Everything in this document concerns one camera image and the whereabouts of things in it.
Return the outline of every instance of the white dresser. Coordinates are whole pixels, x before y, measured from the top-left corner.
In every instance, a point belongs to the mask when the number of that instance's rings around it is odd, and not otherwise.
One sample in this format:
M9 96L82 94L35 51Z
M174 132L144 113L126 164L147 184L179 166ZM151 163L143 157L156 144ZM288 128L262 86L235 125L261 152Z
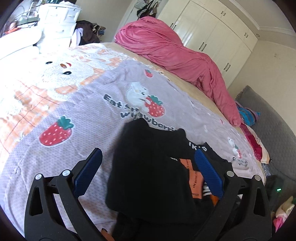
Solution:
M169 0L158 19L179 35L184 46L209 55L226 87L238 75L258 40L219 0Z
M42 28L37 43L40 53L69 47L81 8L63 4L44 4L39 7L38 26Z

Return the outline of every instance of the blue gripper pad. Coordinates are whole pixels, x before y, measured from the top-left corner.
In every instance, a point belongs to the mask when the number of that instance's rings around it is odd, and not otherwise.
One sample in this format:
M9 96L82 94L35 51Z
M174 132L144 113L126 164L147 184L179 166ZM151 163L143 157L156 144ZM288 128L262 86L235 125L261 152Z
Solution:
M103 161L103 153L97 149L87 159L87 163L74 180L74 197L83 196Z
M223 181L208 158L200 149L197 149L194 154L194 160L211 193L221 199L224 194Z

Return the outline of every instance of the screw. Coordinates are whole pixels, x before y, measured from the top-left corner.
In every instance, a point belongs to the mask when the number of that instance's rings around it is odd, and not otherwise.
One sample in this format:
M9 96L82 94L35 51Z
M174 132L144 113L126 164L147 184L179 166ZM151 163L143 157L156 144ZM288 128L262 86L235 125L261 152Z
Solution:
M36 180L39 180L41 177L42 177L41 174L37 174L37 175L35 176L35 179L36 179Z
M64 170L62 174L66 177L70 174L70 170Z
M258 176L258 175L255 175L255 179L256 179L257 181L260 181L260 180L261 180L261 177Z
M234 172L233 171L228 171L226 174L229 177L234 177Z

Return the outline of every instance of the pink clothing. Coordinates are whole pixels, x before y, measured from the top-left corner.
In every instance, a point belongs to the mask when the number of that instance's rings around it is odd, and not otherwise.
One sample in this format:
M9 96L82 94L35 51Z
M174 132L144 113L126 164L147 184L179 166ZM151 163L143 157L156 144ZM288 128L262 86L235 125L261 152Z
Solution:
M208 55L184 47L163 21L144 17L128 23L116 34L115 42L198 87L233 126L240 126L238 109L217 65Z
M276 232L277 232L278 229L284 224L283 217L275 218L273 223L274 223L274 226L275 226Z
M246 136L246 138L249 141L250 145L252 146L256 159L258 161L261 161L262 155L263 155L262 147L257 143L255 137L249 131L248 127L244 123L242 123L240 125L240 128L242 129L242 132L244 133L244 135Z

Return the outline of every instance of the ceiling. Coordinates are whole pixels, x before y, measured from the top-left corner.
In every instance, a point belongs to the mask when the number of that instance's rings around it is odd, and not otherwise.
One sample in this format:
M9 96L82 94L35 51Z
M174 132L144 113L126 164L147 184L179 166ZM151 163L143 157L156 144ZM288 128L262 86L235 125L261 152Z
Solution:
M259 28L281 28L294 32L286 16L272 0L235 1L245 9Z

